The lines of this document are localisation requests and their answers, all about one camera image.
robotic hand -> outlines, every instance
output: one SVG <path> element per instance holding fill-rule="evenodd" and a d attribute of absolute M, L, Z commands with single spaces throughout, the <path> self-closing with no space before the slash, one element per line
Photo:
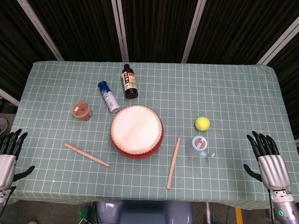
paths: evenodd
<path fill-rule="evenodd" d="M 23 141 L 27 136 L 27 133 L 24 133 L 19 137 L 21 131 L 22 130 L 19 129 L 15 133 L 11 132 L 0 140 L 0 216 L 5 209 L 9 197 L 16 188 L 11 187 L 11 184 L 28 176 L 35 168 L 35 166 L 31 166 L 23 173 L 14 174 Z M 11 191 L 4 205 L 5 193 L 3 192 L 6 190 Z"/>
<path fill-rule="evenodd" d="M 283 157 L 279 154 L 275 141 L 270 136 L 252 132 L 255 139 L 247 135 L 252 145 L 261 174 L 254 173 L 248 165 L 243 167 L 253 178 L 263 182 L 264 186 L 272 190 L 271 199 L 281 224 L 299 224 L 299 211 L 290 191 L 291 180 Z"/>

white frame bar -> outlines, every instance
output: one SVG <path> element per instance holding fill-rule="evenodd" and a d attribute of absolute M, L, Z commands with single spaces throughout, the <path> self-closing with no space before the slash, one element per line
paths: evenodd
<path fill-rule="evenodd" d="M 299 32 L 299 16 L 289 26 L 288 29 L 278 38 L 270 47 L 266 54 L 257 62 L 257 64 L 267 65 L 277 55 L 281 49 Z"/>
<path fill-rule="evenodd" d="M 16 100 L 15 98 L 13 98 L 12 96 L 10 96 L 7 92 L 5 92 L 4 90 L 0 89 L 0 96 L 2 96 L 3 98 L 7 99 L 9 102 L 11 102 L 12 104 L 16 105 L 17 107 L 19 107 L 20 102 L 18 100 Z"/>
<path fill-rule="evenodd" d="M 118 43 L 121 50 L 121 58 L 123 62 L 129 62 L 125 22 L 123 20 L 121 0 L 111 0 L 111 3 L 118 36 Z"/>
<path fill-rule="evenodd" d="M 22 7 L 22 9 L 24 10 L 24 12 L 26 13 L 26 15 L 28 16 L 28 18 L 30 19 L 30 21 L 32 22 L 32 24 L 34 25 L 34 27 L 36 28 L 36 30 L 38 31 L 38 33 L 41 35 L 43 40 L 46 42 L 49 49 L 54 54 L 55 58 L 58 61 L 64 61 L 61 53 L 59 52 L 58 48 L 56 47 L 55 43 L 53 42 L 52 38 L 46 31 L 45 27 L 42 25 L 42 23 L 39 20 L 39 18 L 37 17 L 37 15 L 33 11 L 29 2 L 27 0 L 17 0 L 17 1 L 20 4 L 20 6 Z"/>
<path fill-rule="evenodd" d="M 184 50 L 184 54 L 183 54 L 183 58 L 182 58 L 182 63 L 186 63 L 188 61 L 188 57 L 194 42 L 194 38 L 197 32 L 197 28 L 202 16 L 202 13 L 204 11 L 206 5 L 206 0 L 198 0 L 197 2 L 197 6 L 194 12 L 194 16 L 193 16 L 193 20 L 192 20 L 192 24 L 190 27 L 190 31 L 189 31 L 189 35 L 188 35 L 188 39 L 186 42 L 186 46 L 185 46 L 185 50 Z"/>

bottle cap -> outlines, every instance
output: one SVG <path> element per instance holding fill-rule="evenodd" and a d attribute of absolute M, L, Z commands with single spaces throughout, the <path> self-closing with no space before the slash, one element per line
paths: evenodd
<path fill-rule="evenodd" d="M 104 92 L 109 92 L 111 91 L 107 85 L 107 82 L 106 81 L 102 81 L 98 84 L 98 87 L 100 88 L 101 92 L 104 93 Z"/>

wooden drumstick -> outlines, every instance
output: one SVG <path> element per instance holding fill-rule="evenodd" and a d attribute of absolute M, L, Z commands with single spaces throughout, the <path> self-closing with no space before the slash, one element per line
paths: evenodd
<path fill-rule="evenodd" d="M 178 138 L 176 147 L 173 152 L 171 166 L 170 166 L 169 175 L 168 175 L 168 182 L 167 182 L 167 187 L 166 187 L 167 189 L 171 188 L 172 175 L 173 175 L 174 166 L 176 165 L 176 159 L 177 159 L 178 147 L 179 147 L 180 141 L 181 141 L 181 138 Z"/>
<path fill-rule="evenodd" d="M 68 147 L 68 148 L 70 148 L 70 149 L 76 151 L 77 153 L 80 153 L 81 155 L 86 156 L 87 158 L 89 158 L 89 159 L 91 159 L 91 160 L 93 160 L 93 161 L 95 161 L 95 162 L 98 162 L 98 163 L 100 163 L 100 164 L 102 164 L 102 165 L 104 165 L 104 166 L 106 166 L 106 167 L 109 167 L 109 164 L 108 164 L 108 163 L 105 163 L 103 160 L 100 160 L 100 159 L 98 159 L 97 157 L 94 157 L 93 155 L 90 155 L 90 154 L 88 154 L 88 153 L 86 153 L 86 152 L 83 152 L 82 150 L 80 150 L 80 149 L 78 149 L 78 148 L 76 148 L 76 147 L 74 147 L 74 146 L 72 146 L 72 145 L 70 145 L 70 144 L 68 144 L 68 143 L 65 143 L 64 145 L 65 145 L 66 147 Z"/>

tennis ball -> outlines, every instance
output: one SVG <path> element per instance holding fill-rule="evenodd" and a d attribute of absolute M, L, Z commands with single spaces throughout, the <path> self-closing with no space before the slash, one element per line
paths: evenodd
<path fill-rule="evenodd" d="M 195 127 L 200 131 L 206 131 L 210 127 L 210 121 L 206 117 L 199 117 L 195 121 Z"/>

